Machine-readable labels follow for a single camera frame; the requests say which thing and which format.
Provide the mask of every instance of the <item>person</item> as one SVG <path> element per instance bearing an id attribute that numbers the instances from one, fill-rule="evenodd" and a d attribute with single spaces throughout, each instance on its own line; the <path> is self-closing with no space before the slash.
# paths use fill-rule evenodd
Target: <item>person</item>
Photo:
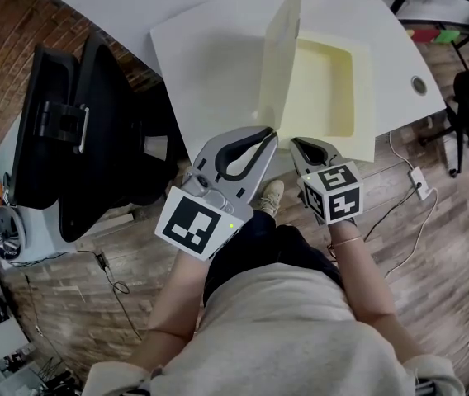
<path id="1" fill-rule="evenodd" d="M 451 362 L 398 322 L 356 226 L 329 226 L 338 269 L 276 227 L 283 193 L 268 185 L 212 262 L 177 255 L 144 340 L 127 362 L 94 365 L 84 396 L 464 394 Z"/>

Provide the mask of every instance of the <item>dark pants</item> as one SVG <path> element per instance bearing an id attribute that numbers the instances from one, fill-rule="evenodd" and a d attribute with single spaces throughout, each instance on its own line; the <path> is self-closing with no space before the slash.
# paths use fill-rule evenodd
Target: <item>dark pants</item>
<path id="1" fill-rule="evenodd" d="M 253 218 L 213 258 L 203 304 L 237 274 L 274 262 L 321 271 L 343 289 L 337 267 L 321 251 L 308 245 L 298 228 L 277 227 L 271 215 L 255 211 Z"/>

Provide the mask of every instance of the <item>white sneaker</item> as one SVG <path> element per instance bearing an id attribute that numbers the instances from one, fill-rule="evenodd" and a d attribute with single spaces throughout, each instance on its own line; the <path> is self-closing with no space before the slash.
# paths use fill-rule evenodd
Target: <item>white sneaker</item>
<path id="1" fill-rule="evenodd" d="M 284 182 L 283 181 L 272 181 L 266 186 L 258 204 L 257 210 L 268 213 L 273 218 L 277 215 L 279 202 L 284 195 Z"/>

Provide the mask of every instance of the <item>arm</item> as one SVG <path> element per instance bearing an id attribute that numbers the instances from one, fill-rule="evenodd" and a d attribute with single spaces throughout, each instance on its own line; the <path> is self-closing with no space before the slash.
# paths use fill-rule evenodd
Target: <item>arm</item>
<path id="1" fill-rule="evenodd" d="M 209 264 L 178 252 L 150 314 L 146 335 L 129 363 L 152 371 L 168 364 L 191 341 Z"/>
<path id="2" fill-rule="evenodd" d="M 358 228 L 348 221 L 331 224 L 329 231 L 334 244 L 361 236 Z M 391 290 L 365 242 L 358 239 L 339 245 L 334 251 L 356 319 L 375 328 L 394 347 L 401 363 L 422 355 L 418 344 L 398 321 Z"/>

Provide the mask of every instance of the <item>green object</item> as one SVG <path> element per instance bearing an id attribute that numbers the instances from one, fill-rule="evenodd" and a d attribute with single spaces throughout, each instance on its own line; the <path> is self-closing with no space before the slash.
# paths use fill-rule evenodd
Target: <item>green object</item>
<path id="1" fill-rule="evenodd" d="M 434 43 L 448 44 L 460 35 L 460 31 L 441 30 L 440 34 L 433 40 Z"/>

